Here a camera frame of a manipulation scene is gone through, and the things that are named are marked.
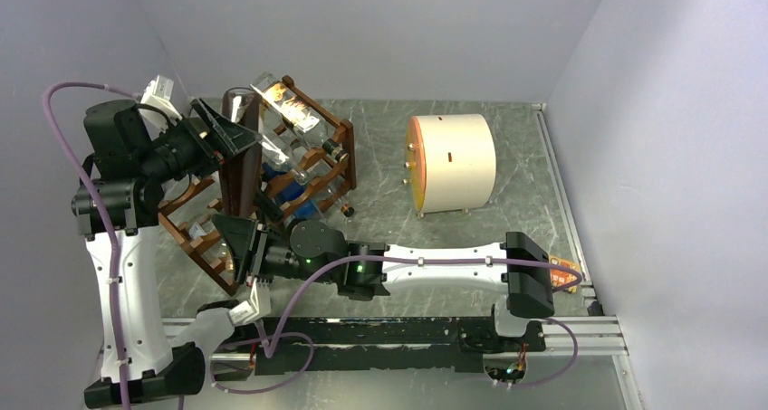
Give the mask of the dark red wine bottle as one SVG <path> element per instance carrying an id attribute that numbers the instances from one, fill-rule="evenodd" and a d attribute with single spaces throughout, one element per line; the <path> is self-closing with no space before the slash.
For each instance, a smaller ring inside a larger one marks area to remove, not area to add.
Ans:
<path id="1" fill-rule="evenodd" d="M 230 88 L 222 99 L 222 113 L 234 123 L 258 131 L 262 114 L 261 98 L 250 88 Z M 253 145 L 219 170 L 223 212 L 226 215 L 248 217 L 251 214 L 260 152 L 261 149 Z"/>

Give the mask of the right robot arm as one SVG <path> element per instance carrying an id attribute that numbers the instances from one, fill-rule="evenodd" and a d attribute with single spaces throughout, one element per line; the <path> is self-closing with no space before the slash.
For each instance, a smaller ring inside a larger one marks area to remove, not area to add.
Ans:
<path id="1" fill-rule="evenodd" d="M 318 220 L 296 224 L 289 237 L 264 229 L 255 220 L 216 215 L 212 223 L 232 256 L 235 279 L 250 280 L 249 298 L 229 311 L 234 326 L 265 317 L 271 310 L 273 278 L 302 282 L 286 309 L 314 283 L 332 284 L 341 297 L 370 301 L 416 287 L 458 287 L 502 295 L 510 316 L 489 326 L 498 349 L 512 349 L 523 338 L 519 319 L 544 319 L 554 313 L 547 253 L 527 235 L 509 232 L 502 243 L 472 248 L 417 249 L 387 243 L 352 242 Z"/>

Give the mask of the green wine bottle white label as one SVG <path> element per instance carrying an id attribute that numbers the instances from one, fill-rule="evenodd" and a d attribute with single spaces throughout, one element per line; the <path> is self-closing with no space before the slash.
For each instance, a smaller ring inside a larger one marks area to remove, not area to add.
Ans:
<path id="1" fill-rule="evenodd" d="M 261 189 L 254 191 L 253 205 L 256 213 L 266 222 L 280 224 L 283 220 L 283 210 Z"/>

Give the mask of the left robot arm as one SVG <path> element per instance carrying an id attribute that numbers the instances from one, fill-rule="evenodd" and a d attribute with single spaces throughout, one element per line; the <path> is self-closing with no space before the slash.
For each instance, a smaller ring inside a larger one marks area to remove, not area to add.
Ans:
<path id="1" fill-rule="evenodd" d="M 175 338 L 165 333 L 155 267 L 163 186 L 210 175 L 260 139 L 202 101 L 193 107 L 195 117 L 171 122 L 156 138 L 135 100 L 86 112 L 93 151 L 81 166 L 72 212 L 96 272 L 104 331 L 101 374 L 84 392 L 90 409 L 198 393 L 215 349 L 245 348 L 248 323 L 271 308 L 267 293 L 252 288 L 248 300 L 201 313 Z"/>

